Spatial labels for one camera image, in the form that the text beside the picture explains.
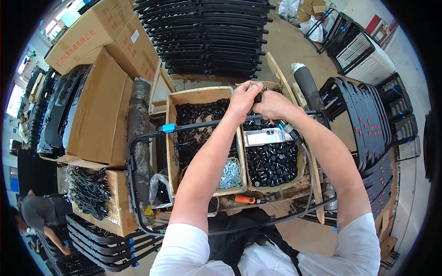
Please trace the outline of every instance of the hand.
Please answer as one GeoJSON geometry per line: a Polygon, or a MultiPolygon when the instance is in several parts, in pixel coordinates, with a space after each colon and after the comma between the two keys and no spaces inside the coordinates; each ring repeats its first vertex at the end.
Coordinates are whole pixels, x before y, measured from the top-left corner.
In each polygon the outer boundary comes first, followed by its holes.
{"type": "Polygon", "coordinates": [[[69,244],[68,245],[65,245],[65,246],[63,246],[62,248],[61,248],[61,252],[64,254],[64,255],[70,255],[71,254],[71,249],[69,248],[69,244]]]}
{"type": "Polygon", "coordinates": [[[226,115],[235,118],[238,125],[244,123],[247,113],[253,106],[253,101],[259,92],[263,90],[262,83],[257,83],[251,80],[238,86],[230,98],[229,108],[226,115]]]}
{"type": "Polygon", "coordinates": [[[284,95],[270,90],[264,91],[261,102],[253,106],[253,112],[261,114],[265,120],[286,119],[287,113],[292,112],[290,109],[304,113],[302,108],[296,108],[284,95]]]}

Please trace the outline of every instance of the black pipe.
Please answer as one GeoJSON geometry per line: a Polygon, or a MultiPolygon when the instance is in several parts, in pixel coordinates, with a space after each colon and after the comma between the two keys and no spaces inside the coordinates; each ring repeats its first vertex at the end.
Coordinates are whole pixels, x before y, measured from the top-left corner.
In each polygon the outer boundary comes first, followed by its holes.
{"type": "Polygon", "coordinates": [[[298,64],[293,75],[309,104],[310,110],[324,110],[324,104],[319,96],[318,88],[310,70],[305,65],[298,64]]]}

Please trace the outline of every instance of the black power cord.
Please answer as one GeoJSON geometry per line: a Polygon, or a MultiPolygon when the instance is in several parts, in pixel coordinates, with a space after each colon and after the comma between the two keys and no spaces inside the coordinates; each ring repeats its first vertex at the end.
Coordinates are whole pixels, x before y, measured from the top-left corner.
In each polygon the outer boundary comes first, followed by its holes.
{"type": "Polygon", "coordinates": [[[78,205],[82,213],[93,215],[98,220],[108,216],[106,202],[112,197],[105,169],[88,172],[82,167],[68,166],[66,177],[71,184],[68,198],[78,205]]]}

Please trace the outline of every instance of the white plastic bag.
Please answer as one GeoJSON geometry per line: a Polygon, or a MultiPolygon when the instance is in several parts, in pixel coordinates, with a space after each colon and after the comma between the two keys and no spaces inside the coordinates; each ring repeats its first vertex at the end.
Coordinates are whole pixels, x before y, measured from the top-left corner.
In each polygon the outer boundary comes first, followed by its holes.
{"type": "Polygon", "coordinates": [[[149,203],[152,206],[152,209],[158,209],[158,208],[166,208],[173,205],[173,198],[170,194],[170,188],[169,188],[169,177],[163,174],[154,174],[150,178],[150,185],[149,185],[149,203]],[[158,204],[156,193],[158,192],[158,185],[160,185],[160,182],[166,185],[168,197],[169,197],[169,203],[161,203],[158,204]]]}
{"type": "MultiPolygon", "coordinates": [[[[316,20],[315,17],[312,15],[309,21],[300,23],[301,28],[299,29],[301,30],[301,32],[306,34],[313,27],[313,25],[315,25],[317,21],[318,20],[316,20]]],[[[312,32],[309,38],[311,41],[322,43],[322,40],[324,39],[324,34],[322,32],[321,24],[319,24],[319,26],[312,32]]]]}
{"type": "Polygon", "coordinates": [[[278,14],[280,17],[284,18],[285,20],[296,17],[299,0],[282,0],[278,3],[278,5],[278,14]]]}

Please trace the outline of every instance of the black apron strap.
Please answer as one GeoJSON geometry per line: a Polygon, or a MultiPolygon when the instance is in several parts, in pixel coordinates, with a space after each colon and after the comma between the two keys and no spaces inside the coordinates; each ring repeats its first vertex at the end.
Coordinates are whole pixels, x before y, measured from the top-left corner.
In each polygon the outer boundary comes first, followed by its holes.
{"type": "MultiPolygon", "coordinates": [[[[224,225],[227,225],[227,229],[229,229],[230,227],[238,227],[238,225],[246,225],[251,222],[265,223],[270,220],[270,217],[260,208],[251,208],[230,216],[228,222],[224,219],[226,218],[223,218],[223,223],[224,225]]],[[[299,276],[302,276],[301,270],[298,267],[299,261],[297,259],[299,251],[294,250],[282,239],[282,236],[275,225],[264,228],[255,228],[241,233],[209,236],[211,251],[209,260],[223,261],[226,265],[232,267],[235,276],[241,276],[238,263],[241,260],[245,247],[255,242],[259,245],[263,245],[266,240],[277,245],[281,251],[286,253],[295,265],[299,276]]]]}

